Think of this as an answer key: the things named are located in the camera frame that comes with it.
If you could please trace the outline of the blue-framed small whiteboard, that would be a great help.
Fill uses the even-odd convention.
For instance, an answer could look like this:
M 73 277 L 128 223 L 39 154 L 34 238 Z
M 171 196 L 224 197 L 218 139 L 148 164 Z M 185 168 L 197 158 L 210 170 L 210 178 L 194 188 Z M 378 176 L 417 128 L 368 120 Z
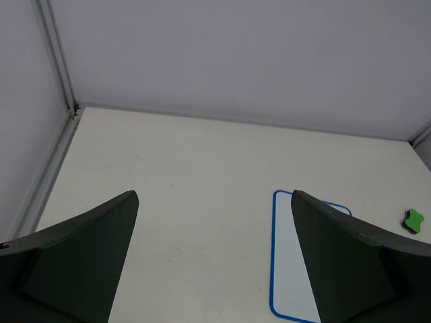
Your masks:
M 269 308 L 289 322 L 320 322 L 291 208 L 292 192 L 273 193 Z

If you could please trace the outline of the aluminium frame post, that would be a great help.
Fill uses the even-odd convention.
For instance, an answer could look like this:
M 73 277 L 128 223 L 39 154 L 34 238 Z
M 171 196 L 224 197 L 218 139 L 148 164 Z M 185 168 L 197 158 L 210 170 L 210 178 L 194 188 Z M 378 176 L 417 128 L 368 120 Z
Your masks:
M 431 121 L 429 120 L 423 127 L 421 127 L 412 137 L 409 138 L 408 143 L 416 148 L 423 140 L 430 134 Z
M 31 1 L 33 12 L 40 29 L 46 53 L 53 70 L 53 75 L 60 93 L 62 104 L 70 119 L 74 119 L 79 110 L 71 76 L 51 1 Z

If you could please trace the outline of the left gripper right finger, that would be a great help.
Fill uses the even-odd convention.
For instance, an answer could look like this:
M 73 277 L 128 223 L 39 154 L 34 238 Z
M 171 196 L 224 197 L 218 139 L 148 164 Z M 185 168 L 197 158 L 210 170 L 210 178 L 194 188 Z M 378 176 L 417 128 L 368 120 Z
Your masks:
M 430 245 L 296 190 L 294 225 L 321 322 L 429 322 Z

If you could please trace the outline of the right aluminium frame post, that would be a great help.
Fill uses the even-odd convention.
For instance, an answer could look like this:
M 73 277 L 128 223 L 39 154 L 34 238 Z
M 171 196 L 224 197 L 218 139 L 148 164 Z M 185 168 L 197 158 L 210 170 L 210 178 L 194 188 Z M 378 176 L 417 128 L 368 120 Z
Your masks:
M 408 143 L 416 148 L 423 140 L 430 134 L 431 121 L 429 120 L 423 127 L 421 127 L 412 137 L 409 138 Z

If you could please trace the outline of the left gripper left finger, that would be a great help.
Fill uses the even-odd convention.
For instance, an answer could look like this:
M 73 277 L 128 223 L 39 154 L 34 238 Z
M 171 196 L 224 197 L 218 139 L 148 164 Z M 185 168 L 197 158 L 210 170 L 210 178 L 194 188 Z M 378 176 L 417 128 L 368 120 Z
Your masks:
M 1 244 L 2 322 L 107 322 L 135 227 L 134 190 Z

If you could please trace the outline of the green whiteboard eraser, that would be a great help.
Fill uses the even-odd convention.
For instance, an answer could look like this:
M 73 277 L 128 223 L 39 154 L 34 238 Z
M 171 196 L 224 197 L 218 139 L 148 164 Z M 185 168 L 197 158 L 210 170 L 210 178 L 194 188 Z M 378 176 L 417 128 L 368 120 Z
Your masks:
M 411 234 L 418 234 L 421 232 L 421 225 L 425 217 L 415 209 L 408 209 L 405 212 L 401 226 Z

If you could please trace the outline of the left table edge rail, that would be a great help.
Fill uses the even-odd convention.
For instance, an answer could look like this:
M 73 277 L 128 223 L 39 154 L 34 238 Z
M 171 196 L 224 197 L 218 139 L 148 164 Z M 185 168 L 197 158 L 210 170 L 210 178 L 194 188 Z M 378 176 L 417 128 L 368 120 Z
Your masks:
M 59 134 L 55 137 L 41 172 L 24 199 L 24 204 L 7 235 L 7 241 L 36 231 L 80 119 L 81 116 L 73 119 L 66 118 Z

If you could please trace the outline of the left aluminium frame post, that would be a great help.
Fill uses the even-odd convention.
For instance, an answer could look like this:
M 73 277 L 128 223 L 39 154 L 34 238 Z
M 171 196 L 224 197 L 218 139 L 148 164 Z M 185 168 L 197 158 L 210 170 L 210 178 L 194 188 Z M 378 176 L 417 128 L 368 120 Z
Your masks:
M 33 12 L 40 29 L 46 53 L 53 70 L 53 75 L 60 93 L 62 104 L 70 119 L 74 119 L 79 110 L 71 76 L 51 1 L 31 1 Z

